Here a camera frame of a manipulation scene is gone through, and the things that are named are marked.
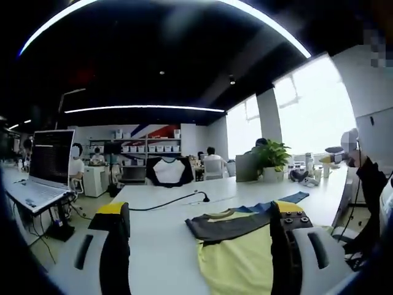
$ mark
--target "black ceiling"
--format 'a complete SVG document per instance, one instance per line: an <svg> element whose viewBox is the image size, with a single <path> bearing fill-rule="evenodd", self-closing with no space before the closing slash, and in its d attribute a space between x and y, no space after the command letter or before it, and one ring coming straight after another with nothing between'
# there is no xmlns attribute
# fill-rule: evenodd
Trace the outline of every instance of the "black ceiling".
<svg viewBox="0 0 393 295"><path fill-rule="evenodd" d="M15 10L20 27L8 36L9 102L0 111L9 125L38 118L27 129L50 128L61 94L80 88L86 91L66 96L63 110L125 104L228 110L306 60L281 35L234 7L165 0L97 1L54 24L16 58L28 37L66 5L31 2ZM362 42L361 22L341 2L244 2L282 23L312 55L333 55ZM209 124L222 115L123 109L66 114L60 123Z"/></svg>

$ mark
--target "led strip light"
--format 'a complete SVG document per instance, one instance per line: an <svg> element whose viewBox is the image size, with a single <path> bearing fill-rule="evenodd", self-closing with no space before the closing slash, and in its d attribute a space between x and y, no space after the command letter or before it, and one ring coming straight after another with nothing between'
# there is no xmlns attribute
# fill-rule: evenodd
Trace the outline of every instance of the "led strip light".
<svg viewBox="0 0 393 295"><path fill-rule="evenodd" d="M156 105L141 104L141 105L131 105L131 106L100 106L97 108L73 109L72 111L65 111L65 113L70 114L72 112L96 111L99 109L133 109L133 108L191 109L193 111L225 112L223 109L197 108L194 106L156 106Z"/></svg>
<svg viewBox="0 0 393 295"><path fill-rule="evenodd" d="M61 20L63 17L69 15L70 13L74 12L75 10L81 9L84 6L87 6L91 3L94 3L98 0L80 0L79 2L76 2L58 14L56 14L54 17L52 17L50 20L48 20L46 23L44 23L37 31L34 32L34 34L27 40L23 48L21 49L19 56L22 55L22 53L26 50L26 48L39 36L41 35L45 30L47 30L49 27L54 25L56 22ZM255 18L258 18L260 21L264 22L266 25L268 25L270 28L274 29L279 33L282 37L288 40L293 46L295 46L306 58L311 57L311 54L305 49L305 47L295 38L293 35L291 35L286 29L284 29L280 24L278 24L276 21L268 17L266 14L263 12L253 8L252 6L243 3L239 0L212 0L212 1L219 1L228 5L231 5L233 7L236 7L239 10L242 10L243 12L252 15Z"/></svg>

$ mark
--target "desk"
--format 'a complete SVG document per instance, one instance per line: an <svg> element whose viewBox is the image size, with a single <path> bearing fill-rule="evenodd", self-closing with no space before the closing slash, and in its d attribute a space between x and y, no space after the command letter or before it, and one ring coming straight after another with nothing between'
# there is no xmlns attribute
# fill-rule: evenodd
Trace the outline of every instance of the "desk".
<svg viewBox="0 0 393 295"><path fill-rule="evenodd" d="M203 203L198 194L148 212L130 212L130 271L131 292L135 295L209 294L209 287L199 271L197 243L184 220L203 213L217 213L241 205L253 206L277 200L298 191L309 197L299 205L314 225L331 226L337 219L346 185L348 169L341 166L318 187L305 187L285 179L282 183L259 181L236 183L235 177L192 182L182 187L166 189L155 186L125 186L113 202L128 202L130 208L148 208L204 191L210 198Z"/></svg>
<svg viewBox="0 0 393 295"><path fill-rule="evenodd" d="M84 172L85 195L99 197L108 188L109 168L106 166L86 166Z"/></svg>

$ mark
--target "cup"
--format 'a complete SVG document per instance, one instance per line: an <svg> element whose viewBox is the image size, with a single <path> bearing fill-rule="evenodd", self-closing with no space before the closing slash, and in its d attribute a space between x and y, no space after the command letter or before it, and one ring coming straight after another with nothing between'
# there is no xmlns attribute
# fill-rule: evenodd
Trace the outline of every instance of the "cup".
<svg viewBox="0 0 393 295"><path fill-rule="evenodd" d="M330 167L327 164L324 164L324 178L329 178Z"/></svg>
<svg viewBox="0 0 393 295"><path fill-rule="evenodd" d="M320 183L321 182L321 177L322 177L322 169L314 170L314 177L315 177L315 180Z"/></svg>

